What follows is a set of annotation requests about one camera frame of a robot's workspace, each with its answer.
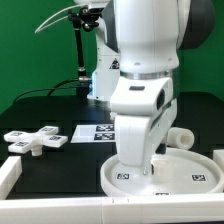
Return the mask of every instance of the white block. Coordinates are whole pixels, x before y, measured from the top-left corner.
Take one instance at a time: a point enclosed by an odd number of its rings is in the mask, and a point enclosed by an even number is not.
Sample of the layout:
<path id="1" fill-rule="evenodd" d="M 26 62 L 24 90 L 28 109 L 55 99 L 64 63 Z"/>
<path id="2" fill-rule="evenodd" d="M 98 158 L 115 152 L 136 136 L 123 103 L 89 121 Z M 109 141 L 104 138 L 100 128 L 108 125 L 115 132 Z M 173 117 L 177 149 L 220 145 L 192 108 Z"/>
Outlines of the white block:
<path id="1" fill-rule="evenodd" d="M 33 148 L 33 139 L 27 139 L 24 141 L 19 141 L 16 143 L 13 143 L 8 147 L 9 152 L 14 153 L 27 153 L 29 150 Z"/>
<path id="2" fill-rule="evenodd" d="M 59 131 L 58 127 L 54 127 L 54 126 L 45 126 L 43 128 L 41 128 L 37 134 L 41 134 L 41 135 L 56 135 Z"/>
<path id="3" fill-rule="evenodd" d="M 0 169 L 0 200 L 7 198 L 21 173 L 21 157 L 9 157 Z"/>
<path id="4" fill-rule="evenodd" d="M 42 144 L 49 147 L 59 148 L 60 146 L 65 144 L 67 141 L 68 141 L 68 137 L 66 136 L 53 135 L 53 136 L 43 137 Z"/>
<path id="5" fill-rule="evenodd" d="M 5 200 L 1 224 L 102 224 L 101 198 Z"/>
<path id="6" fill-rule="evenodd" d="M 213 160 L 219 165 L 224 172 L 224 150 L 214 150 Z"/>
<path id="7" fill-rule="evenodd" d="M 135 198 L 104 198 L 103 224 L 140 224 L 141 210 Z"/>

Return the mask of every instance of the black table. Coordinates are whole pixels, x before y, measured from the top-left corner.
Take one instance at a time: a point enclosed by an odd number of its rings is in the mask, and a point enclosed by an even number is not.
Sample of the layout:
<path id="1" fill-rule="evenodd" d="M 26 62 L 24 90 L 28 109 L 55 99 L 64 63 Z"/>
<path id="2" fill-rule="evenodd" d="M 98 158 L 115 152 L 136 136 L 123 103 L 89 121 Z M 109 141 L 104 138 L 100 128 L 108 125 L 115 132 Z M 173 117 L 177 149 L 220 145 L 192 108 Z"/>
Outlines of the black table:
<path id="1" fill-rule="evenodd" d="M 193 151 L 212 157 L 224 149 L 224 103 L 208 93 L 181 93 L 174 126 L 188 128 L 196 137 Z M 108 124 L 110 110 L 75 96 L 30 97 L 0 115 L 0 165 L 10 155 L 3 135 L 20 130 L 36 132 L 51 125 L 69 141 L 59 149 L 43 148 L 43 155 L 22 155 L 23 174 L 8 199 L 104 196 L 100 168 L 116 153 L 115 143 L 70 143 L 76 125 Z"/>

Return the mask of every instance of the white base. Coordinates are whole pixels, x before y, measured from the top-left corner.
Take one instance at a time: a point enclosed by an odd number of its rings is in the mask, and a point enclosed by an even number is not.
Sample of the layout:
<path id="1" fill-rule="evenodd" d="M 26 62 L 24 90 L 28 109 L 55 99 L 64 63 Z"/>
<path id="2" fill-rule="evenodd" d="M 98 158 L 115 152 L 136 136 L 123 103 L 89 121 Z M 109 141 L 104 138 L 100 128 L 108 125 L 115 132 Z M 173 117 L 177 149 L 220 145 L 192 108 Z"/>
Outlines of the white base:
<path id="1" fill-rule="evenodd" d="M 101 168 L 101 185 L 111 197 L 222 192 L 223 171 L 211 159 L 197 153 L 168 148 L 166 155 L 154 155 L 154 174 L 122 165 L 114 156 Z"/>

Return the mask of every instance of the green wall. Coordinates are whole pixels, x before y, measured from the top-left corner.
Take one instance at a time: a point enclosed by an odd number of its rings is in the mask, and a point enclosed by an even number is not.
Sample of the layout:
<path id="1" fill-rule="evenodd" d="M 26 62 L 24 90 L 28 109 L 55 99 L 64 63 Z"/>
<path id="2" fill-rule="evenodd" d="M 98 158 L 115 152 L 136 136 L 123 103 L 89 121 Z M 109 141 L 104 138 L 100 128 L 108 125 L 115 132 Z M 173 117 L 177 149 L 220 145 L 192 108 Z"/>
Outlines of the green wall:
<path id="1" fill-rule="evenodd" d="M 72 5 L 72 0 L 1 1 L 0 113 L 22 92 L 52 87 L 77 76 L 74 33 L 67 20 L 34 34 L 46 18 Z M 224 1 L 213 2 L 217 16 L 214 32 L 199 49 L 179 53 L 180 90 L 211 92 L 224 100 Z M 96 63 L 94 33 L 83 32 L 83 40 L 86 68 L 93 71 Z"/>
<path id="2" fill-rule="evenodd" d="M 77 58 L 74 32 L 69 21 L 64 20 L 34 34 L 49 16 L 74 5 L 72 0 L 0 1 L 1 113 L 22 92 L 53 87 L 63 80 L 77 77 Z M 96 63 L 94 33 L 83 33 L 83 37 L 86 65 L 92 71 Z"/>

